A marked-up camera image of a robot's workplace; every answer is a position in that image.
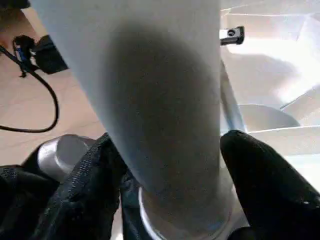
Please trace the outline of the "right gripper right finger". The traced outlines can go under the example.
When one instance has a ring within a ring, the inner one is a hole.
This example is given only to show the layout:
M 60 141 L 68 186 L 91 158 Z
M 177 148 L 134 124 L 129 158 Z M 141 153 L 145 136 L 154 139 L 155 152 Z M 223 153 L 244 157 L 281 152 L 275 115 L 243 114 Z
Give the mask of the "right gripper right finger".
M 238 130 L 220 150 L 256 239 L 320 238 L 320 193 L 278 152 Z

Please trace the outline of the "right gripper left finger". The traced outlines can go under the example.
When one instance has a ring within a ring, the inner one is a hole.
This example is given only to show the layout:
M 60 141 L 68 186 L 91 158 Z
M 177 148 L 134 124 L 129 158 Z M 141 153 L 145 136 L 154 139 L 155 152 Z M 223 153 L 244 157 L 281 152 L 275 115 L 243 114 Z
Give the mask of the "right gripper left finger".
M 30 239 L 109 240 L 124 174 L 124 162 L 105 133 L 49 199 Z

